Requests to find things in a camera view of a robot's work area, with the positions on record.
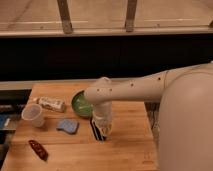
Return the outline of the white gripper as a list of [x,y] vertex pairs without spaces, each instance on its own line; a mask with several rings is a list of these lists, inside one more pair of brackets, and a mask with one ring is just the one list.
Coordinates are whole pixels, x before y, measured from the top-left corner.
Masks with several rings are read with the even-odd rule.
[[95,123],[96,129],[102,136],[109,136],[112,131],[112,113],[93,113],[92,121]]

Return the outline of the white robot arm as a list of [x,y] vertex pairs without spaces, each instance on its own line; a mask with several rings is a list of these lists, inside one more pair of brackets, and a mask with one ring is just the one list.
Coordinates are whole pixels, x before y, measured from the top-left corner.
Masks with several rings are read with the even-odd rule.
[[113,101],[158,102],[160,171],[213,171],[213,61],[119,84],[102,77],[84,96],[103,136],[109,135]]

